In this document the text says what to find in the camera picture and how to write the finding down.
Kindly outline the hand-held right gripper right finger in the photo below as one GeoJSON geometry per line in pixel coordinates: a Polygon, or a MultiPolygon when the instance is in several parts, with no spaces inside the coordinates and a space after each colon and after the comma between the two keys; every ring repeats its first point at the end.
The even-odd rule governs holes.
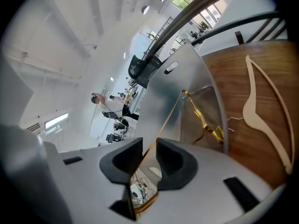
{"type": "Polygon", "coordinates": [[[158,138],[157,198],[140,224],[256,224],[285,186],[272,189],[225,154],[158,138]]]}

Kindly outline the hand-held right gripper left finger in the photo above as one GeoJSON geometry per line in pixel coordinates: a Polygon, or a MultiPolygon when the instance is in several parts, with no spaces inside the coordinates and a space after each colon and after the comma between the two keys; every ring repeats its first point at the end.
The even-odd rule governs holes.
{"type": "Polygon", "coordinates": [[[72,224],[135,224],[129,181],[142,151],[132,138],[58,154],[72,224]]]}

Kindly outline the gold metal clothes hanger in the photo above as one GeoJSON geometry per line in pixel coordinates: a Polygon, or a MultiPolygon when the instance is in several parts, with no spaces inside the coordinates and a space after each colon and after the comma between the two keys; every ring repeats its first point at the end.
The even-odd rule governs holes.
{"type": "MultiPolygon", "coordinates": [[[[187,100],[189,101],[191,107],[192,107],[192,110],[193,112],[195,113],[195,115],[198,117],[198,119],[200,120],[200,123],[201,123],[201,126],[202,126],[202,134],[197,138],[195,139],[191,145],[195,145],[198,141],[200,141],[204,136],[205,136],[205,133],[210,133],[214,138],[215,140],[223,145],[224,144],[224,132],[223,130],[221,129],[220,126],[217,126],[216,129],[213,129],[212,127],[210,127],[207,123],[206,123],[206,120],[203,116],[203,114],[200,112],[200,110],[196,107],[196,105],[194,104],[192,98],[191,98],[191,95],[190,93],[187,91],[187,90],[182,90],[182,92],[184,94],[187,95],[187,100]]],[[[154,147],[154,145],[156,144],[156,140],[157,138],[160,136],[160,134],[163,132],[168,120],[170,119],[174,109],[176,108],[177,106],[177,103],[178,103],[178,100],[176,101],[173,109],[171,110],[169,116],[167,117],[166,121],[164,122],[164,124],[162,125],[160,131],[158,132],[158,134],[156,135],[156,137],[154,138],[152,144],[149,146],[148,150],[146,151],[146,153],[143,155],[142,157],[142,161],[140,163],[140,165],[142,164],[142,162],[145,160],[145,158],[148,156],[148,153],[152,150],[152,148],[154,147]]],[[[142,213],[143,211],[145,211],[148,207],[150,207],[153,202],[157,199],[157,193],[151,197],[146,203],[144,203],[143,205],[141,205],[140,207],[134,209],[134,212],[135,214],[140,214],[142,213]]]]}

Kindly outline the wooden clothes hanger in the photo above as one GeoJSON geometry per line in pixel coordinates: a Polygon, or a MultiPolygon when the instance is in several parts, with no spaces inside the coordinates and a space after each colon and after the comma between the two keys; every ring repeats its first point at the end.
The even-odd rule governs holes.
{"type": "Polygon", "coordinates": [[[249,55],[246,55],[245,62],[246,62],[246,67],[249,75],[250,94],[243,107],[242,119],[249,127],[263,132],[268,137],[268,139],[274,146],[278,156],[280,157],[285,172],[288,175],[291,175],[293,172],[293,166],[295,162],[295,136],[294,136],[294,130],[292,126],[292,120],[288,112],[287,106],[280,92],[275,86],[275,84],[272,82],[269,76],[260,68],[260,66],[256,62],[254,62],[249,55]],[[267,125],[267,123],[256,113],[256,81],[255,81],[253,67],[256,67],[257,70],[263,75],[263,77],[269,83],[283,109],[287,121],[287,125],[289,128],[289,134],[291,140],[291,157],[289,157],[289,155],[287,154],[284,146],[282,145],[277,135],[272,131],[272,129],[267,125]]]}

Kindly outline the grey plastic storage bin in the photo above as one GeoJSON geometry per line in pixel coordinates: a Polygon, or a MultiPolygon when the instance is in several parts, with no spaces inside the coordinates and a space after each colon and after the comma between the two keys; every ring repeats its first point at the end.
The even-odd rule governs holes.
{"type": "Polygon", "coordinates": [[[143,139],[147,151],[163,126],[175,123],[174,114],[184,100],[183,90],[196,93],[212,90],[216,111],[224,132],[223,152],[228,153],[228,121],[221,94],[208,67],[195,48],[187,43],[172,54],[154,73],[146,88],[135,136],[143,139]]]}

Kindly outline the white round floor device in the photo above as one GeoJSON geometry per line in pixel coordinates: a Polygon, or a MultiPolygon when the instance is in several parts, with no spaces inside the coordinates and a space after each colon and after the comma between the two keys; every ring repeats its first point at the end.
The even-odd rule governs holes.
{"type": "Polygon", "coordinates": [[[147,196],[147,186],[142,182],[135,182],[130,186],[131,199],[133,205],[142,205],[145,203],[147,196]]]}

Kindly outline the ceiling light panel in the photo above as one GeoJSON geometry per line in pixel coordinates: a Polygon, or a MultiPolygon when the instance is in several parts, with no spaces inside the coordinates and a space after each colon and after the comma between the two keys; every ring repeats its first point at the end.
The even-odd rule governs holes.
{"type": "Polygon", "coordinates": [[[67,119],[67,118],[68,118],[68,115],[69,115],[68,113],[65,113],[65,114],[63,114],[63,115],[61,115],[61,116],[59,116],[59,117],[56,117],[56,118],[54,118],[54,119],[52,119],[52,120],[49,120],[49,121],[45,122],[45,123],[44,123],[44,127],[45,127],[45,129],[49,129],[50,127],[55,126],[55,125],[58,124],[59,122],[61,122],[61,121],[65,120],[65,119],[67,119]]]}

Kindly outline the ceiling air conditioner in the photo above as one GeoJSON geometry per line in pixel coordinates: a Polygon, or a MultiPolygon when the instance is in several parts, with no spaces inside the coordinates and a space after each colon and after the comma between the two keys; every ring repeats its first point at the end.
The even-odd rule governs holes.
{"type": "Polygon", "coordinates": [[[31,126],[29,126],[28,128],[26,128],[27,131],[29,132],[32,132],[32,133],[35,133],[35,134],[38,134],[41,132],[42,130],[42,126],[41,126],[41,123],[35,123],[31,126]]]}

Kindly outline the black mesh office chair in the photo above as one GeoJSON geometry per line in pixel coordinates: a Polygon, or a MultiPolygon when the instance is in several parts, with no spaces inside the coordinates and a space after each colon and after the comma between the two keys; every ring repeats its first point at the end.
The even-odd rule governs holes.
{"type": "Polygon", "coordinates": [[[139,59],[136,55],[133,55],[128,68],[128,74],[138,85],[146,89],[151,77],[162,64],[155,55],[149,56],[146,60],[139,59]]]}

